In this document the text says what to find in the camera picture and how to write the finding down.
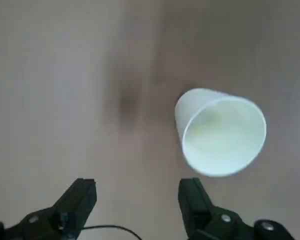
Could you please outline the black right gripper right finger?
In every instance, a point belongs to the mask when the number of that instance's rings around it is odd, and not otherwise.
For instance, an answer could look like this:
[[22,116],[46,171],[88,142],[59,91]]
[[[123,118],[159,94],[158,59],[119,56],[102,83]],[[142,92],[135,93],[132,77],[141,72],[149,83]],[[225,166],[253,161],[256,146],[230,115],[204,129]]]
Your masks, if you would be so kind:
[[257,220],[250,226],[234,211],[216,206],[198,178],[183,178],[178,203],[189,240],[293,240],[280,223]]

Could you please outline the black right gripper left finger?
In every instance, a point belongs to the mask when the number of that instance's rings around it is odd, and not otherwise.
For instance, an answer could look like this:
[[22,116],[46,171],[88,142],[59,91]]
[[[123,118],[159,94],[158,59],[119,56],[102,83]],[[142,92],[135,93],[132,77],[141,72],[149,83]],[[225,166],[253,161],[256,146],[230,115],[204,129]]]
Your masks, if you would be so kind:
[[78,178],[52,206],[9,228],[0,222],[0,240],[76,240],[96,202],[95,180]]

